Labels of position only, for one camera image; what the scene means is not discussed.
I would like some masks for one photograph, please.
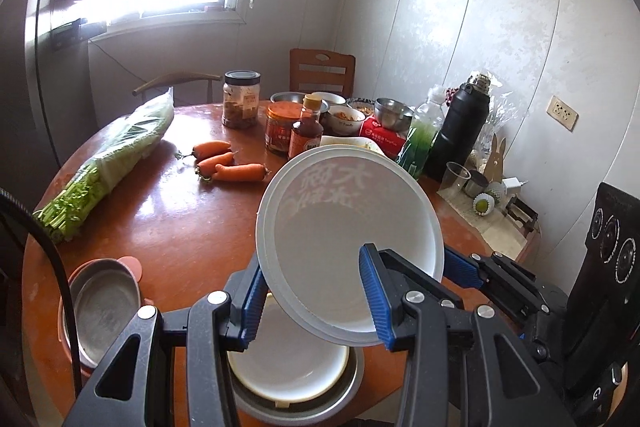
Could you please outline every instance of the carrot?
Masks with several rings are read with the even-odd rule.
[[[211,179],[219,182],[261,182],[268,172],[261,163],[233,167],[216,165],[216,173],[212,175]]]
[[[218,165],[231,165],[234,161],[234,154],[232,152],[225,152],[217,156],[212,156],[206,160],[198,162],[196,165],[196,172],[202,178],[210,178],[212,174],[216,173],[216,166]]]
[[[222,154],[230,148],[231,144],[229,142],[225,142],[224,140],[213,140],[211,142],[204,142],[194,146],[191,154],[196,158],[197,162],[201,162],[202,160],[206,160],[212,156]]]

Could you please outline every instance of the green liquid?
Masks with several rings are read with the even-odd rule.
[[[398,158],[396,158],[396,163],[416,180],[422,173],[422,168],[427,161],[427,156],[437,133],[437,128],[430,123],[414,120],[411,123],[411,127],[409,127],[406,142],[402,146]]]

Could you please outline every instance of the wall outlet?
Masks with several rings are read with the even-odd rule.
[[[546,113],[554,120],[558,120],[569,131],[574,130],[575,121],[578,120],[578,113],[557,96],[551,97],[551,102],[549,102],[549,107],[546,108]]]

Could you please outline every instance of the plastic water bottle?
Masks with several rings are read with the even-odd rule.
[[[426,102],[414,112],[414,117],[396,163],[418,179],[427,160],[436,134],[444,123],[442,104],[445,101],[444,86],[434,86],[429,90]]]

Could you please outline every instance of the metal screw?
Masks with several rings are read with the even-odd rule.
[[[151,304],[142,306],[142,308],[138,310],[138,317],[140,317],[141,319],[150,319],[155,314],[156,314],[156,307],[152,306]]]
[[[207,295],[207,301],[209,301],[210,304],[222,304],[226,301],[226,293],[222,290],[211,292]]]
[[[407,299],[409,302],[412,302],[414,304],[418,304],[418,303],[424,301],[424,293],[417,292],[416,290],[411,290],[411,291],[408,291],[406,293],[404,298]]]
[[[495,310],[491,306],[483,304],[478,306],[478,315],[484,319],[492,319],[495,315]]]

